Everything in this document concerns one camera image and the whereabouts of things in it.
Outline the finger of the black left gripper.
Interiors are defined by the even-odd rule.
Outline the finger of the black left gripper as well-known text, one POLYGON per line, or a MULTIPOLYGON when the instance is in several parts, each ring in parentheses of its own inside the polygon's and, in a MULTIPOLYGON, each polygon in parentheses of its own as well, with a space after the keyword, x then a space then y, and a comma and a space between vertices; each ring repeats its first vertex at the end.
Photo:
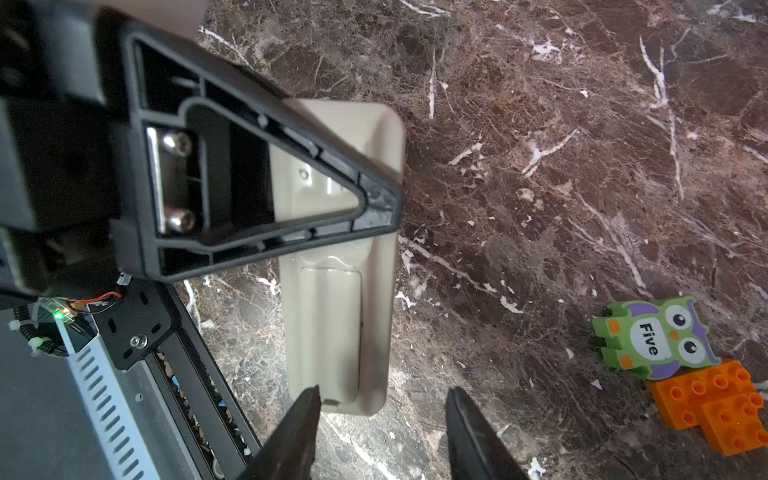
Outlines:
POLYGON ((395 171, 264 77, 128 23, 119 265, 175 282, 395 231, 395 171))

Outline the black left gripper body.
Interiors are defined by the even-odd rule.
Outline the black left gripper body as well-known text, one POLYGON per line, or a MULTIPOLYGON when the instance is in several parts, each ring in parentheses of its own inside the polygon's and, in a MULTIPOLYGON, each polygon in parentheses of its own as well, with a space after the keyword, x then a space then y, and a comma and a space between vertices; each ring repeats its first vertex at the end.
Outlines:
POLYGON ((126 15, 1 5, 1 290, 96 294, 118 274, 126 15))

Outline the grey remote control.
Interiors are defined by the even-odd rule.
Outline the grey remote control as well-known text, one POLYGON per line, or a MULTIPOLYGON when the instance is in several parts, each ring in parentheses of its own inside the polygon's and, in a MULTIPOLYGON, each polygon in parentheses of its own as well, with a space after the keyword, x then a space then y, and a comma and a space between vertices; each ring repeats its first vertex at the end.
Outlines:
MULTIPOLYGON (((406 130, 376 103, 291 99, 368 158, 403 177, 406 130)), ((394 233, 279 259, 289 390, 318 387, 325 412, 372 416, 385 404, 397 266, 394 233)))

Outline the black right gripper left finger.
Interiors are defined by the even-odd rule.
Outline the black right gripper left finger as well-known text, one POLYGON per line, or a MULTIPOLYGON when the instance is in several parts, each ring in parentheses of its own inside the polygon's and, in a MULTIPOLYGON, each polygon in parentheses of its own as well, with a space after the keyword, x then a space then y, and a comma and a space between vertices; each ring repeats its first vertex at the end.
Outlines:
POLYGON ((238 479, 310 479, 320 413, 319 387, 304 389, 238 479))

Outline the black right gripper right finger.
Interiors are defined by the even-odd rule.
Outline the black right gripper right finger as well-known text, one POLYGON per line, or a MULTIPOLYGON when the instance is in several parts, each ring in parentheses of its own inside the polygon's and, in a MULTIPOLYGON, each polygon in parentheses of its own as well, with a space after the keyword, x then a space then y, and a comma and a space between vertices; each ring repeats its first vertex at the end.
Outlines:
POLYGON ((452 479, 529 479, 464 389, 449 390, 445 409, 452 479))

